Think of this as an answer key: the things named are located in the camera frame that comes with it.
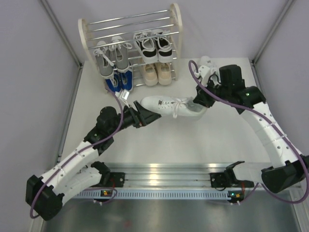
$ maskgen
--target robotic arm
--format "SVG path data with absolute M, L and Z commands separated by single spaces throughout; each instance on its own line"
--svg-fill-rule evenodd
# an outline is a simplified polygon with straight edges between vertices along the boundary
M 255 87 L 246 87 L 241 76 L 241 68 L 237 65 L 221 67 L 219 83 L 218 75 L 210 75 L 209 68 L 200 67 L 201 84 L 213 94 L 206 93 L 200 85 L 197 86 L 195 103 L 208 108 L 218 100 L 235 107 L 245 119 L 265 147 L 272 167 L 250 165 L 238 161 L 226 168 L 221 174 L 211 175 L 211 184 L 215 188 L 240 186 L 242 181 L 264 183 L 273 193 L 278 193 L 305 178 L 304 169 L 297 156 L 301 154 L 294 148 L 286 134 L 270 112 L 264 95 Z M 308 171 L 309 156 L 300 155 Z
M 134 102 L 134 105 L 137 110 L 131 106 L 124 107 L 123 123 L 120 130 L 129 126 L 144 127 L 161 117 L 159 114 L 146 110 L 137 101 Z M 99 143 L 99 141 L 107 138 L 116 130 L 120 123 L 120 117 L 121 115 L 117 114 L 113 107 L 103 108 L 97 117 L 96 126 L 87 134 L 75 151 L 41 177 L 33 175 L 28 179 L 26 202 L 32 205 L 35 197 L 39 194 L 34 204 L 34 210 L 44 220 L 52 219 L 70 198 L 84 189 L 94 185 L 109 186 L 108 182 L 112 173 L 104 163 L 97 161 L 91 167 L 81 169 L 98 158 L 113 143 L 113 138 L 103 143 Z M 46 186 L 42 192 L 39 192 L 44 184 Z
M 220 78 L 219 73 L 213 73 L 213 69 L 200 67 L 197 74 L 200 82 L 196 87 L 194 103 L 210 108 L 216 101 L 224 101 L 235 107 L 262 142 L 273 166 L 258 167 L 238 161 L 228 166 L 223 173 L 212 173 L 211 186 L 240 187 L 241 183 L 246 183 L 246 187 L 253 187 L 253 182 L 259 182 L 264 183 L 271 192 L 277 193 L 303 180 L 304 168 L 294 155 L 294 146 L 277 125 L 261 91 L 257 87 L 245 86 L 241 68 L 237 65 L 224 66 L 219 71 Z M 124 107 L 120 130 L 129 126 L 144 127 L 161 117 L 160 114 L 143 108 L 137 101 L 134 105 L 136 110 L 131 106 Z M 52 219 L 70 198 L 88 187 L 114 187 L 111 176 L 115 174 L 111 173 L 104 163 L 97 161 L 90 167 L 83 167 L 99 157 L 113 143 L 112 137 L 103 143 L 100 141 L 113 134 L 119 126 L 120 118 L 121 115 L 117 114 L 113 107 L 103 108 L 97 117 L 96 126 L 75 151 L 42 176 L 33 175 L 28 179 L 26 202 L 32 205 L 44 220 Z M 301 155 L 301 159 L 308 170 L 309 156 Z M 118 181 L 118 184 L 115 187 L 123 186 L 121 181 Z

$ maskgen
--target shoe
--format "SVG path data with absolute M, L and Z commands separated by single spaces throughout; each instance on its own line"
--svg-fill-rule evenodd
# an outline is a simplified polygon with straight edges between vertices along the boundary
M 97 46 L 106 45 L 105 41 L 99 41 Z M 96 57 L 97 64 L 98 64 L 98 71 L 100 72 L 101 76 L 104 79 L 109 79 L 113 77 L 114 71 L 113 66 L 114 63 L 111 62 L 110 57 L 111 53 L 108 47 L 100 47 L 96 48 L 93 51 L 93 55 Z
M 108 88 L 110 88 L 113 92 L 120 92 L 121 91 L 121 83 L 119 81 L 119 73 L 115 72 L 114 76 L 110 79 L 106 79 L 106 83 Z
M 121 36 L 113 36 L 112 43 L 121 42 L 124 39 Z M 130 43 L 120 43 L 114 44 L 109 47 L 112 56 L 115 57 L 115 64 L 118 72 L 125 73 L 128 71 L 130 64 L 128 60 L 128 49 L 131 49 L 132 45 Z
M 161 85 L 167 86 L 172 83 L 172 74 L 170 72 L 169 63 L 155 63 L 155 68 L 158 73 L 158 81 Z
M 151 35 L 168 34 L 170 31 L 163 31 L 161 29 L 155 29 L 151 32 Z M 173 61 L 172 46 L 168 40 L 168 36 L 155 37 L 154 42 L 158 50 L 158 59 L 161 63 L 170 63 Z
M 155 86 L 158 83 L 158 76 L 155 72 L 154 64 L 141 65 L 139 66 L 139 70 L 147 86 Z
M 136 32 L 133 39 L 142 39 L 150 36 L 151 31 Z M 143 40 L 134 41 L 134 46 L 140 53 L 146 64 L 153 64 L 158 61 L 158 54 L 155 49 L 153 38 L 145 38 Z
M 120 74 L 121 88 L 131 91 L 133 89 L 133 70 L 129 69 L 125 73 Z
M 191 118 L 201 118 L 207 108 L 194 103 L 193 98 L 173 98 L 166 96 L 150 96 L 143 98 L 140 102 L 142 107 L 162 116 L 178 115 Z

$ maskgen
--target beige sneaker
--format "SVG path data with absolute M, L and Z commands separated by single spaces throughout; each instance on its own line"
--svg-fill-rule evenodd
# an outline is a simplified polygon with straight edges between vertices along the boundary
M 156 63 L 155 68 L 158 72 L 159 83 L 163 86 L 167 86 L 172 82 L 172 75 L 170 73 L 169 63 Z
M 139 66 L 139 69 L 147 86 L 155 86 L 158 83 L 158 77 L 153 64 Z

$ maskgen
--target white sneaker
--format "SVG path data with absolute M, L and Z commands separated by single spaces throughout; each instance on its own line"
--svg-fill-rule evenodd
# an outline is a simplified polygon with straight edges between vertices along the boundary
M 140 104 L 147 110 L 162 116 L 173 115 L 174 118 L 178 115 L 201 118 L 207 110 L 207 107 L 194 103 L 193 98 L 150 96 L 143 98 Z
M 158 72 L 158 81 L 161 85 L 167 86 L 172 83 L 172 74 L 170 72 L 169 63 L 156 63 L 155 68 Z
M 158 54 L 155 49 L 155 43 L 153 38 L 147 38 L 150 36 L 151 31 L 136 32 L 133 35 L 133 39 L 141 39 L 134 41 L 134 46 L 140 53 L 146 64 L 153 64 L 158 61 Z
M 158 83 L 158 76 L 154 64 L 141 65 L 139 66 L 139 70 L 147 86 L 155 86 Z
M 170 31 L 155 29 L 152 30 L 151 35 L 168 34 Z M 158 59 L 161 63 L 170 63 L 173 61 L 172 46 L 167 36 L 160 36 L 154 38 L 156 48 L 158 50 Z

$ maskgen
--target shoelace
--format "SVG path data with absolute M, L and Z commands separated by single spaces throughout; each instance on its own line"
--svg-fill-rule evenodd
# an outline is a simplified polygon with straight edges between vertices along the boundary
M 134 39 L 141 39 L 141 38 L 145 38 L 145 37 L 148 37 L 148 36 L 149 36 L 148 32 L 143 31 L 141 34 L 135 36 Z M 148 41 L 150 42 L 150 40 L 152 40 L 152 38 L 148 38 L 148 39 L 145 39 L 145 40 L 139 40 L 139 41 L 141 41 L 142 45 L 144 46 L 144 44 L 147 43 Z
M 156 35 L 163 35 L 163 34 L 168 34 L 168 33 L 170 33 L 170 30 L 165 30 L 165 31 L 162 32 L 162 34 L 156 34 Z M 169 40 L 168 40 L 168 35 L 160 36 L 160 37 L 158 37 L 158 39 L 159 39 L 159 40 L 166 40 L 166 41 L 168 42 L 168 44 L 169 44 L 169 47 L 170 47 L 170 42 L 169 42 Z
M 96 48 L 93 51 L 93 55 L 95 56 L 103 56 L 104 59 L 106 59 L 106 61 L 111 65 L 114 66 L 114 63 L 107 57 L 106 55 L 106 51 L 107 51 L 107 47 L 102 47 L 102 50 L 100 48 Z
M 188 102 L 190 101 L 190 99 L 179 99 L 179 98 L 174 98 L 174 101 L 172 103 L 172 106 L 173 106 L 173 118 L 177 118 L 178 116 L 178 109 L 181 105 L 186 105 Z M 171 102 L 170 101 L 163 101 L 162 102 L 162 105 L 165 105 L 165 104 L 170 104 Z
M 121 42 L 121 41 L 122 40 L 113 40 L 112 42 L 116 43 L 116 42 Z M 117 48 L 120 49 L 121 46 L 125 47 L 126 49 L 131 49 L 132 48 L 132 44 L 130 44 L 130 43 L 120 43 L 120 44 L 111 45 L 109 47 L 109 50 L 112 52 L 112 51 L 115 51 Z

